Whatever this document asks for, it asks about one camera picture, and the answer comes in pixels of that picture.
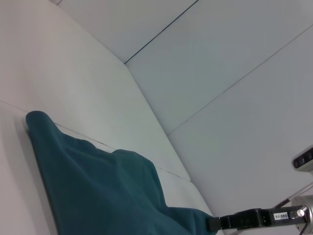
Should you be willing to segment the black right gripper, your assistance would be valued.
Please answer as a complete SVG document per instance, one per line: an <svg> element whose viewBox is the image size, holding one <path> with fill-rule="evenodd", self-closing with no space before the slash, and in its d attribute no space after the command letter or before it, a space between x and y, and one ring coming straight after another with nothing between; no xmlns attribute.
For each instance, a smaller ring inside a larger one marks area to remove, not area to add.
<svg viewBox="0 0 313 235"><path fill-rule="evenodd" d="M308 222L306 215L291 217L291 214L299 210L300 206L249 209L233 215L223 217L210 217L207 219L207 230L217 232L219 230L236 229L247 230L254 228L279 227Z"/></svg>

